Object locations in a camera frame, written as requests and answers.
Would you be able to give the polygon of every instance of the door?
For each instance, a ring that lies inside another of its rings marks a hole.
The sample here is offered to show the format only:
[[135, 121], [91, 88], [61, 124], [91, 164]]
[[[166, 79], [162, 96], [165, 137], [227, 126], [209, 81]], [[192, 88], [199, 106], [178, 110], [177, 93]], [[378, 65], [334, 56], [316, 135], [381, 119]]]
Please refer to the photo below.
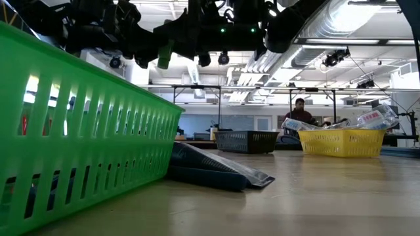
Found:
[[255, 116], [254, 129], [256, 131], [271, 131], [271, 116]]

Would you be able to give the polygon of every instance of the green plastic basket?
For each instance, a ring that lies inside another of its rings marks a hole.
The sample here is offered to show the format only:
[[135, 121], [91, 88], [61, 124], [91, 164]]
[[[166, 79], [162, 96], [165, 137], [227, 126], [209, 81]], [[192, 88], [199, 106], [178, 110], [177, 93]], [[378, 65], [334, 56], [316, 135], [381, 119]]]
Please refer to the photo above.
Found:
[[2, 22], [0, 55], [0, 235], [166, 174], [181, 108]]

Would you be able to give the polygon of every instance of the wooden table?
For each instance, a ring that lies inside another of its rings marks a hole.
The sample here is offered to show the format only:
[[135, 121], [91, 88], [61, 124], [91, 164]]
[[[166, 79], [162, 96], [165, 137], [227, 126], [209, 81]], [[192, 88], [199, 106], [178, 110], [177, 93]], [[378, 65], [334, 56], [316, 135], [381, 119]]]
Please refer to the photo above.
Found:
[[219, 155], [277, 179], [264, 190], [221, 191], [162, 180], [30, 235], [418, 235], [420, 162]]

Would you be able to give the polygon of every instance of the dark shirt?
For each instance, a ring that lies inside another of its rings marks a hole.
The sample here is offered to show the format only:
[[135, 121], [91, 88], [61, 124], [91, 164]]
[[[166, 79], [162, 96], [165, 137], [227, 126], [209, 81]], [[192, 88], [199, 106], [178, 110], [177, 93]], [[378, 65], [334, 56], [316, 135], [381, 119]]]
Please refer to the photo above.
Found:
[[298, 111], [298, 110], [294, 109], [291, 112], [291, 117], [290, 117], [290, 112], [289, 112], [289, 113], [286, 114], [285, 118], [291, 118], [291, 119], [295, 119], [295, 120], [298, 120], [298, 121], [308, 123], [312, 119], [312, 115], [305, 110]]

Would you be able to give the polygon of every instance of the person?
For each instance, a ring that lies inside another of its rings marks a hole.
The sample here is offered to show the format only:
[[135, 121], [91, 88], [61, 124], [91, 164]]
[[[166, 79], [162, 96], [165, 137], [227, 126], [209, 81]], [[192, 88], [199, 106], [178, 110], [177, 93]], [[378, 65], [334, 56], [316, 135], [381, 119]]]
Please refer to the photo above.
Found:
[[312, 120], [312, 115], [305, 111], [305, 101], [302, 98], [298, 98], [295, 102], [295, 109], [291, 112], [291, 114], [290, 112], [287, 113], [284, 118], [290, 118], [305, 123], [310, 123]]

